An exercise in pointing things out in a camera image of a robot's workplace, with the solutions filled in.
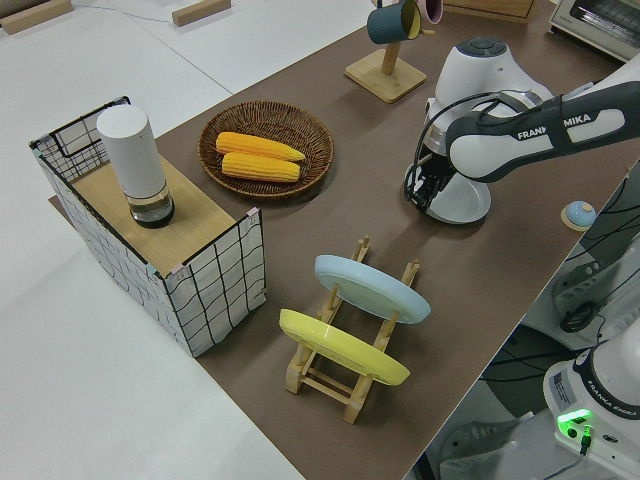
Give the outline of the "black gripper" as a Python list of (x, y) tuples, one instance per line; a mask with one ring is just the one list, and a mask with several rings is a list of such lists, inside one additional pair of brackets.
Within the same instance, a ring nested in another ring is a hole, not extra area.
[(455, 175), (455, 168), (446, 156), (431, 153), (422, 160), (421, 167), (408, 167), (404, 179), (404, 198), (426, 213)]

